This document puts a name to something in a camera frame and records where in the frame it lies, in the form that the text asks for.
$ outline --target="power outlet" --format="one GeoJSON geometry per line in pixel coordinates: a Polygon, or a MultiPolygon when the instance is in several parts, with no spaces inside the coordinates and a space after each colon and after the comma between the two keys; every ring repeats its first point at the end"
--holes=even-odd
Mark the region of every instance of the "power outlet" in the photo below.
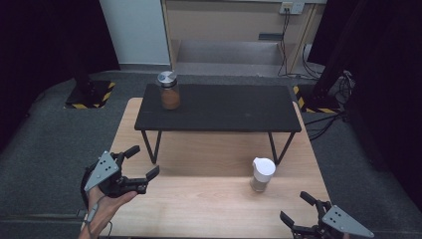
{"type": "Polygon", "coordinates": [[[287,14],[288,11],[290,14],[302,14],[304,11],[305,3],[293,3],[293,2],[283,2],[282,7],[280,8],[280,14],[287,14]]]}
{"type": "Polygon", "coordinates": [[[282,2],[280,14],[287,14],[288,11],[292,14],[293,2],[282,2]]]}

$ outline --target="wall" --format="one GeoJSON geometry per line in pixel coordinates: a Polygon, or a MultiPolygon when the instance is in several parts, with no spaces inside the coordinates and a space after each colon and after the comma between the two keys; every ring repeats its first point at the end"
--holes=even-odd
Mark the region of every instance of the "wall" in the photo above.
{"type": "Polygon", "coordinates": [[[159,0],[100,0],[120,64],[170,65],[159,0]]]}
{"type": "MultiPolygon", "coordinates": [[[[302,45],[312,42],[323,13],[322,4],[303,2],[307,2],[303,14],[291,15],[285,36],[287,56],[293,59],[288,61],[289,69],[294,67],[302,45]]],[[[259,42],[260,33],[281,33],[285,15],[279,13],[280,8],[281,1],[167,0],[172,63],[183,40],[259,42]]]]}

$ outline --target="wooden table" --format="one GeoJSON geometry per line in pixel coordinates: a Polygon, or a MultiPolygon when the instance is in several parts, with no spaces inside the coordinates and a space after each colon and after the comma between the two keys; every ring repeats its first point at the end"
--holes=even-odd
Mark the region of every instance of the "wooden table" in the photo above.
{"type": "MultiPolygon", "coordinates": [[[[140,145],[126,160],[123,175],[144,177],[154,167],[134,123],[142,99],[126,107],[110,151],[140,145]]],[[[296,225],[313,226],[317,211],[299,198],[306,191],[329,200],[301,114],[304,130],[293,139],[265,192],[252,190],[252,161],[271,158],[265,132],[166,132],[162,135],[160,174],[122,206],[112,220],[112,236],[191,238],[292,238],[280,220],[286,212],[296,225]]],[[[283,146],[288,133],[274,133],[283,146]]],[[[108,228],[102,235],[108,234],[108,228]]]]}

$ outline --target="jar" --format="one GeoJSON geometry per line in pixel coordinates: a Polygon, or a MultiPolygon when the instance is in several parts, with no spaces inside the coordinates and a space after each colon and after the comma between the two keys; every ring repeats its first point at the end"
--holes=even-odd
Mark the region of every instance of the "jar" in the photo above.
{"type": "Polygon", "coordinates": [[[175,110],[180,106],[179,86],[174,72],[162,72],[158,75],[161,103],[167,110],[175,110]]]}

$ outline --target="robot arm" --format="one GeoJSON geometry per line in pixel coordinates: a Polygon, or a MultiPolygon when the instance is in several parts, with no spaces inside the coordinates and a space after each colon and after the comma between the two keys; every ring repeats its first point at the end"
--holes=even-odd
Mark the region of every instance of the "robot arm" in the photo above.
{"type": "Polygon", "coordinates": [[[105,151],[98,162],[86,168],[81,182],[81,195],[87,208],[87,192],[95,186],[98,186],[102,193],[109,197],[119,197],[130,191],[136,191],[138,194],[146,193],[149,181],[159,173],[159,166],[146,173],[144,178],[129,179],[121,174],[124,159],[132,157],[139,151],[139,146],[133,146],[120,153],[105,151]]]}

